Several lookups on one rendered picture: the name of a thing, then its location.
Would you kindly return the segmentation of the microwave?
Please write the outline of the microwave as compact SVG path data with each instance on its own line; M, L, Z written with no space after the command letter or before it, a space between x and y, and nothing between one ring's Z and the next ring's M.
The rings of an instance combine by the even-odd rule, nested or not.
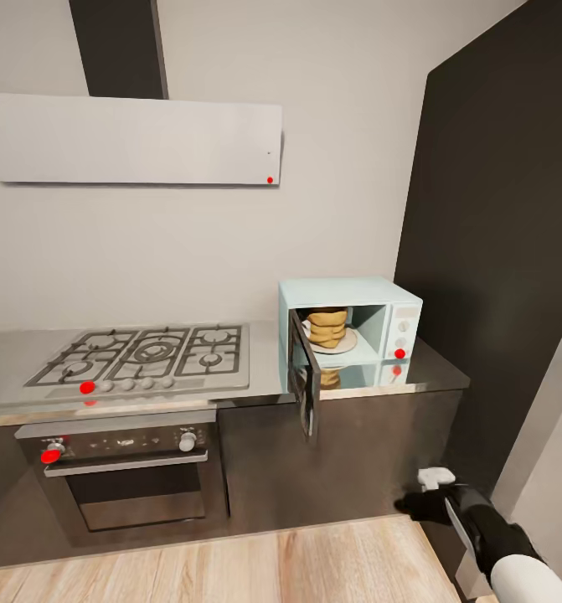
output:
M336 348L307 340L302 307L348 306L345 337ZM279 330L308 448L317 447L319 364L410 358L422 299L384 277L322 277L279 281Z

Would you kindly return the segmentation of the popcorn bag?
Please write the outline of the popcorn bag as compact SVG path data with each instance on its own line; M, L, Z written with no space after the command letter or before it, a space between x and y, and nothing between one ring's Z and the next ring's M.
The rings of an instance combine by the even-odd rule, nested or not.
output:
M302 307L298 314L307 340L324 348L336 348L345 337L348 306Z

